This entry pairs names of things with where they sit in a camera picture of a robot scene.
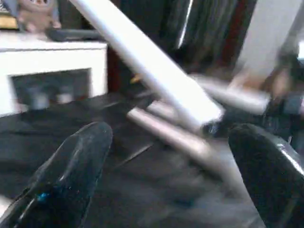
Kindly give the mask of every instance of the white metal pipe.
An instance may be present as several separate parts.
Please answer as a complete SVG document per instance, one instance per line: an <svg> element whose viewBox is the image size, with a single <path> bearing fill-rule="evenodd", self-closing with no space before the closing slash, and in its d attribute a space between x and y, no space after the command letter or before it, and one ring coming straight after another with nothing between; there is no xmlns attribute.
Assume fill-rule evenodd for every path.
<svg viewBox="0 0 304 228"><path fill-rule="evenodd" d="M12 203L11 199L8 199L2 195L0 195L0 216L6 211L9 205Z"/></svg>
<svg viewBox="0 0 304 228"><path fill-rule="evenodd" d="M262 91L229 87L225 82L202 75L191 75L191 77L219 102L253 114L263 114L271 100L270 94Z"/></svg>
<svg viewBox="0 0 304 228"><path fill-rule="evenodd" d="M137 28L110 0L70 0L144 83L178 110L182 124L197 132L223 110Z"/></svg>
<svg viewBox="0 0 304 228"><path fill-rule="evenodd" d="M301 40L298 44L298 60L303 61L304 59L304 40Z"/></svg>
<svg viewBox="0 0 304 228"><path fill-rule="evenodd" d="M184 152L204 168L216 173L223 179L226 186L236 192L239 197L250 198L231 154L229 157L216 153L209 143L202 138L140 108L132 109L127 117L173 148Z"/></svg>
<svg viewBox="0 0 304 228"><path fill-rule="evenodd" d="M147 110L157 116L164 118L165 120L170 121L171 123L179 124L179 115L176 110L169 104L166 104L162 101L153 101L148 107Z"/></svg>

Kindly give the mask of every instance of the black object on shelf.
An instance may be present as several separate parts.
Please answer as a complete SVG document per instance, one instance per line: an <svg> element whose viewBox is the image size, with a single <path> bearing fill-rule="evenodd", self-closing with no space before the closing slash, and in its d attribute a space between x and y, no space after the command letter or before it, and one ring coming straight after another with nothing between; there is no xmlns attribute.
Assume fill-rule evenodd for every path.
<svg viewBox="0 0 304 228"><path fill-rule="evenodd" d="M49 28L45 31L45 34L50 40L56 42L81 40L98 40L105 42L105 39L96 30Z"/></svg>

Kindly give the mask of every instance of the white cabinet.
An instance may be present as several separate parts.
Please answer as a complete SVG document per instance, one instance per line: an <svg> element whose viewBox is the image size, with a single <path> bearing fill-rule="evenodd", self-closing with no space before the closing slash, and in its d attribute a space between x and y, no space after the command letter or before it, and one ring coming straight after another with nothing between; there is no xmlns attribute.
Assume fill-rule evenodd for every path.
<svg viewBox="0 0 304 228"><path fill-rule="evenodd" d="M90 69L89 96L107 92L107 45L48 41L41 35L0 32L0 115L18 112L12 76Z"/></svg>

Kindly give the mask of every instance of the plush toy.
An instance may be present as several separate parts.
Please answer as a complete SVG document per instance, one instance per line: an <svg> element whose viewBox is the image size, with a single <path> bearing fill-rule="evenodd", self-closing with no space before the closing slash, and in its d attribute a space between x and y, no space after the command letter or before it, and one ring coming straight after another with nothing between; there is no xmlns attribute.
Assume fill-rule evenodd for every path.
<svg viewBox="0 0 304 228"><path fill-rule="evenodd" d="M17 19L19 29L31 33L49 27L60 28L57 0L2 0L5 8Z"/></svg>

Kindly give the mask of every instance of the metal tube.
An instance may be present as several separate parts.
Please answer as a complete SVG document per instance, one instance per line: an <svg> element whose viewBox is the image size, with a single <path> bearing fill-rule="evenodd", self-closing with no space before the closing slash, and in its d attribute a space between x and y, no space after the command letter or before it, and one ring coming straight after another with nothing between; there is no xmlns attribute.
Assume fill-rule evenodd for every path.
<svg viewBox="0 0 304 228"><path fill-rule="evenodd" d="M228 84L202 75L191 77L214 99L235 108L253 113L263 114L271 100L268 93L251 89L229 87Z"/></svg>
<svg viewBox="0 0 304 228"><path fill-rule="evenodd" d="M184 152L204 168L216 173L225 182L226 187L234 191L239 197L250 198L231 153L228 156L216 153L209 143L202 138L140 108L132 109L127 117L173 148Z"/></svg>
<svg viewBox="0 0 304 228"><path fill-rule="evenodd" d="M3 215L5 210L9 207L9 205L12 203L11 199L8 199L4 196L0 196L0 216Z"/></svg>
<svg viewBox="0 0 304 228"><path fill-rule="evenodd" d="M223 110L137 28L110 0L70 0L148 87L178 110L182 124L197 132Z"/></svg>
<svg viewBox="0 0 304 228"><path fill-rule="evenodd" d="M152 104L147 107L147 110L171 123L179 124L180 122L175 109L162 101L153 101Z"/></svg>

